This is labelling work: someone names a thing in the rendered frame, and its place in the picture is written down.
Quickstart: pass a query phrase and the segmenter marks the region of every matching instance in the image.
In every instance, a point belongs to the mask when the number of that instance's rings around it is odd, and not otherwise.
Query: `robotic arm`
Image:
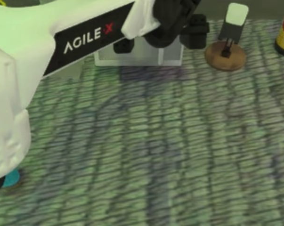
[[[0,178],[29,150],[26,108],[42,78],[124,38],[146,35],[153,46],[166,47],[199,2],[57,0],[26,8],[0,6]]]

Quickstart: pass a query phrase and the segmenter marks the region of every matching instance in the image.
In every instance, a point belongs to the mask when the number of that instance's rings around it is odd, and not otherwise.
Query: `brown coaster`
[[[225,58],[220,55],[224,46],[224,41],[215,42],[209,45],[204,53],[207,63],[211,67],[221,71],[235,71],[242,68],[246,62],[244,50],[240,46],[233,44],[231,56]]]

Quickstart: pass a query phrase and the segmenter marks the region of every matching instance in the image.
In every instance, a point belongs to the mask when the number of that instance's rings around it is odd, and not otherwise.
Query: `green gray textured surface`
[[[0,191],[0,226],[284,226],[279,26],[247,22],[237,72],[187,50],[182,67],[90,57],[80,81],[42,81],[23,184]]]

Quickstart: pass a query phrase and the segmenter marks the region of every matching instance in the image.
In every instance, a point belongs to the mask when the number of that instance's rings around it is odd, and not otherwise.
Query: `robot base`
[[[94,57],[96,66],[181,66],[183,50],[179,38],[166,48],[154,48],[138,37],[131,53],[116,54],[110,45]]]

